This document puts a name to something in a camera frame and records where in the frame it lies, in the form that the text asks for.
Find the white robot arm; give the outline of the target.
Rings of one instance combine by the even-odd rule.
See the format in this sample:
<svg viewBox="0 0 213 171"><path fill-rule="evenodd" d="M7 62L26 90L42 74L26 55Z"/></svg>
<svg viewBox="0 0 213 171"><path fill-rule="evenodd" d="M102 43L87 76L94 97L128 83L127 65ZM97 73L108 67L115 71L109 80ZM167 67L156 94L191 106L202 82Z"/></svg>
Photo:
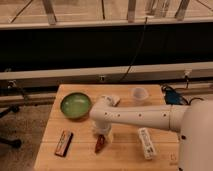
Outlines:
<svg viewBox="0 0 213 171"><path fill-rule="evenodd" d="M137 125L180 134L178 171L213 171L213 101L192 105L114 107L100 99L90 118L98 133L107 134L112 123Z"/></svg>

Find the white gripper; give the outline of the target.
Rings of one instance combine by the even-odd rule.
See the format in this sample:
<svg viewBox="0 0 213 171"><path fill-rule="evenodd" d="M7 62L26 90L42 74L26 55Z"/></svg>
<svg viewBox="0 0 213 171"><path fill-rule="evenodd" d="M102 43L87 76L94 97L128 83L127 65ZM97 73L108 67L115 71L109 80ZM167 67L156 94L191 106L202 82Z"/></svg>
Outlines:
<svg viewBox="0 0 213 171"><path fill-rule="evenodd" d="M105 135L105 140L107 143L112 143L114 140L114 133L111 130L111 125L104 122L94 122L93 132L95 134Z"/></svg>

